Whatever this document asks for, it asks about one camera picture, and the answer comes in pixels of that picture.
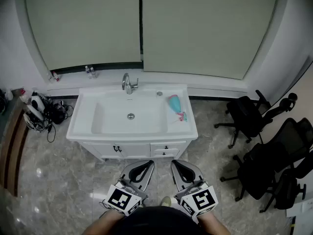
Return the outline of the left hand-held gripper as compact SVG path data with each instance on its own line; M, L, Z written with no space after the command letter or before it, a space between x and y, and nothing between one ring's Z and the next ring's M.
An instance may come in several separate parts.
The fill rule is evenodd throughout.
M155 163L153 160L138 161L126 166L115 185L111 185L104 205L108 209L129 216L148 197L145 190L150 182Z

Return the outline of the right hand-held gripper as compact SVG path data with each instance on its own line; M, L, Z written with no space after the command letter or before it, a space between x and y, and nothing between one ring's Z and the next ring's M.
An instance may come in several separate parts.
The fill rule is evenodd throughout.
M190 217L198 217L215 208L218 200L214 188L203 179L198 167L186 161L172 160L171 170L179 191L174 197ZM186 188L186 182L194 181L198 182Z

